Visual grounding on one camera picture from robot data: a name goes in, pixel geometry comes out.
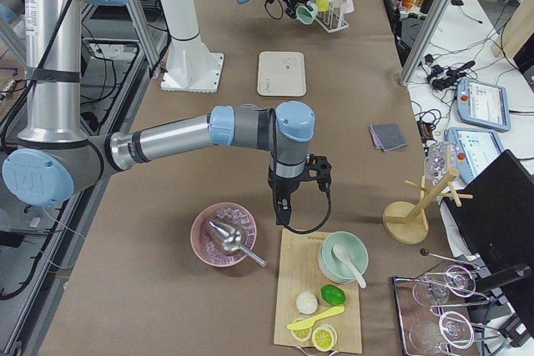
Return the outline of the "green cup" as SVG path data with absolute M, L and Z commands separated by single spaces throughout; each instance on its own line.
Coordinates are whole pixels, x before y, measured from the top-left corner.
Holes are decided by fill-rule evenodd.
M 311 25 L 317 15 L 315 3 L 300 4 L 295 10 L 295 18 L 304 25 Z

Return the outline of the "cream rabbit tray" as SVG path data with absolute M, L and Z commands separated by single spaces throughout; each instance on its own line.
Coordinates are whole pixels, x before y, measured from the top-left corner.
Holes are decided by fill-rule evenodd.
M 265 97 L 303 97 L 306 94 L 304 54 L 260 53 L 257 93 Z

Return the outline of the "yellow cup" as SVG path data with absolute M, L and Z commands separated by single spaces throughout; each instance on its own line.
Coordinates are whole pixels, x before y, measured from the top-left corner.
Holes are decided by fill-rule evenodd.
M 315 0 L 319 13 L 328 12 L 330 9 L 330 0 Z

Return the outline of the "metal ice scoop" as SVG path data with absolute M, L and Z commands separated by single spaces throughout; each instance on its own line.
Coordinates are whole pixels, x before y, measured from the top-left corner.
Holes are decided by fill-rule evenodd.
M 241 251 L 262 268 L 266 267 L 266 262 L 245 246 L 246 234 L 241 227 L 220 218 L 211 218 L 206 223 L 206 230 L 223 253 L 234 254 Z

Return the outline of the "bamboo cutting board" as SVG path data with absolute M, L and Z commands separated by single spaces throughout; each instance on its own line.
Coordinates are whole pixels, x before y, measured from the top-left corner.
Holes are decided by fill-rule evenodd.
M 300 345 L 287 329 L 287 325 L 301 315 L 296 306 L 299 293 L 312 292 L 318 299 L 319 313 L 330 307 L 320 294 L 320 288 L 329 284 L 330 280 L 322 273 L 318 262 L 320 245 L 327 236 L 326 232 L 298 235 L 287 230 L 282 231 L 275 310 L 274 344 L 276 345 L 290 347 Z M 335 348 L 342 353 L 362 353 L 360 287 L 355 283 L 343 283 L 339 287 L 345 292 L 345 311 L 320 320 L 315 325 L 327 323 L 335 328 L 338 333 Z

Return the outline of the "pink ribbed bowl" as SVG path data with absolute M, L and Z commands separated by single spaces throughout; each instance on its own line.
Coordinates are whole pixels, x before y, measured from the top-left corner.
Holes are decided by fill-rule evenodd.
M 205 208 L 195 218 L 191 227 L 190 242 L 196 256 L 204 263 L 217 268 L 228 268 L 246 259 L 246 255 L 241 251 L 228 255 L 216 247 L 205 226 L 205 222 L 212 217 L 224 218 L 240 226 L 246 234 L 245 246 L 253 248 L 255 245 L 257 228 L 253 215 L 237 203 L 215 203 Z

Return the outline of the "grey folded cloth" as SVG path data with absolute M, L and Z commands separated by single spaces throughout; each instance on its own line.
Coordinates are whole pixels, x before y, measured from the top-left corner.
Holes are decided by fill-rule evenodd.
M 384 152 L 408 145 L 397 123 L 371 124 L 369 130 L 375 147 Z

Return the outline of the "green lime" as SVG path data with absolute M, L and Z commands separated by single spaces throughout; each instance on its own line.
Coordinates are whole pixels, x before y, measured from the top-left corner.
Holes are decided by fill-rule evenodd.
M 320 288 L 321 297 L 332 306 L 343 305 L 346 301 L 345 292 L 332 284 L 326 284 Z

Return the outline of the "wooden mug tree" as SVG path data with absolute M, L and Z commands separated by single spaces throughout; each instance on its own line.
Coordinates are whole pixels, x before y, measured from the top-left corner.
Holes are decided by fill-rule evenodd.
M 406 244 L 423 242 L 429 233 L 425 209 L 438 197 L 452 198 L 457 207 L 462 206 L 462 199 L 473 199 L 471 194 L 459 194 L 453 184 L 458 178 L 459 170 L 450 168 L 431 188 L 427 188 L 426 178 L 421 184 L 406 181 L 420 192 L 417 203 L 397 201 L 389 204 L 383 211 L 382 222 L 388 234 L 395 240 Z

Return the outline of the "yellow plastic knife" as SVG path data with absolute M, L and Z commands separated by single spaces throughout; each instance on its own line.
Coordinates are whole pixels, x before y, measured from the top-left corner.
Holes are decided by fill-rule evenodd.
M 330 318 L 335 315 L 341 314 L 344 311 L 345 311 L 344 305 L 336 305 L 331 308 L 328 308 L 327 310 L 321 313 L 317 313 L 311 317 L 305 318 L 298 322 L 289 323 L 286 325 L 286 328 L 290 331 L 312 328 L 316 322 L 322 319 Z

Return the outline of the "lemon half slice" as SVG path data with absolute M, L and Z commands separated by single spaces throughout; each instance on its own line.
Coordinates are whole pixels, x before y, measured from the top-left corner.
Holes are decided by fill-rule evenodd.
M 310 340 L 312 328 L 291 330 L 290 333 L 296 341 L 305 343 Z

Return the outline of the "blue teach pendant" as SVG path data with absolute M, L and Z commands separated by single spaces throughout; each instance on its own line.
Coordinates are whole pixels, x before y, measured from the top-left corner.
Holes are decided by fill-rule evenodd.
M 456 86 L 457 112 L 463 123 L 499 132 L 511 130 L 506 89 L 494 84 L 462 78 Z
M 448 128 L 445 139 L 456 145 L 457 165 L 464 184 L 470 183 L 504 151 L 498 133 L 492 129 Z

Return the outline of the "wine glass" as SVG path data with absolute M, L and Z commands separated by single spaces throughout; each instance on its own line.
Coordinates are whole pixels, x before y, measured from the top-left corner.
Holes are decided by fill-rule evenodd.
M 458 312 L 415 322 L 409 331 L 410 344 L 424 355 L 455 355 L 475 342 L 471 323 Z
M 418 304 L 430 307 L 445 305 L 451 295 L 469 298 L 475 291 L 471 272 L 460 265 L 451 265 L 443 272 L 425 273 L 417 278 L 412 295 Z

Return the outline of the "black monitor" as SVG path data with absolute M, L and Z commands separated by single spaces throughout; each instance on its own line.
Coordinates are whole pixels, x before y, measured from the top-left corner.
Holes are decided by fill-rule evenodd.
M 532 333 L 533 277 L 520 278 L 511 269 L 533 266 L 533 176 L 507 149 L 461 192 L 473 198 L 459 208 L 449 199 L 444 204 L 469 250 L 491 273 L 478 280 L 477 290 L 501 288 Z

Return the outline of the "aluminium frame post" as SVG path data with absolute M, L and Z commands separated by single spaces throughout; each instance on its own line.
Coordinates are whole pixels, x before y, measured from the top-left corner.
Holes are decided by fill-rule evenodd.
M 411 52 L 408 55 L 405 65 L 400 73 L 399 84 L 401 86 L 408 86 L 408 83 L 412 79 L 419 62 L 424 57 L 425 50 L 433 38 L 443 15 L 445 14 L 449 2 L 450 0 L 433 1 L 429 14 L 426 17 L 426 20 L 415 40 L 414 46 L 412 47 Z

